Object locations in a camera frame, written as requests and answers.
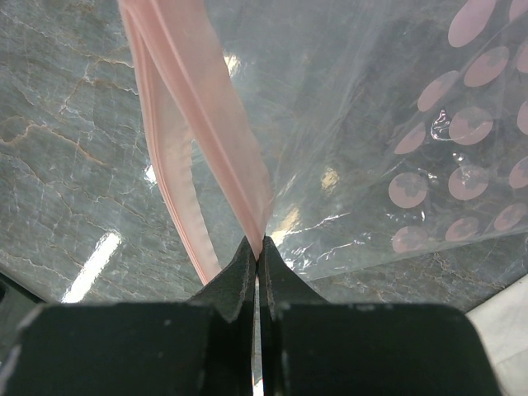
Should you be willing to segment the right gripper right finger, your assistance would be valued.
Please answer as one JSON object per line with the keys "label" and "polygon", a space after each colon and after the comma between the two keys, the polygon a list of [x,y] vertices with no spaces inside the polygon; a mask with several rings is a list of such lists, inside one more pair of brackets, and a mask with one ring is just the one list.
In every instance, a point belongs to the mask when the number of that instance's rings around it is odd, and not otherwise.
{"label": "right gripper right finger", "polygon": [[332,304],[265,238],[257,261],[267,395],[498,395],[474,325],[442,304]]}

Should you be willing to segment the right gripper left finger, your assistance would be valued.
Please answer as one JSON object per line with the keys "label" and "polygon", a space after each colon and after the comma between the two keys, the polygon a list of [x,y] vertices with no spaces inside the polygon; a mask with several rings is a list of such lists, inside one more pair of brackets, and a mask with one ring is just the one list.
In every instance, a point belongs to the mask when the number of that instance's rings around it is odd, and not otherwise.
{"label": "right gripper left finger", "polygon": [[1,365],[1,392],[249,395],[255,278],[243,240],[185,301],[39,305]]}

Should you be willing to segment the clear zip top bag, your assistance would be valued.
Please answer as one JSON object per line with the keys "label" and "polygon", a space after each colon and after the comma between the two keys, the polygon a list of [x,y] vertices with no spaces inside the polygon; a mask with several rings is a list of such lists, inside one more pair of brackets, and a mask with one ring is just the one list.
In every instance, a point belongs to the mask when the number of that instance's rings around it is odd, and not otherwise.
{"label": "clear zip top bag", "polygon": [[122,1],[197,275],[264,237],[315,280],[527,230],[524,1]]}

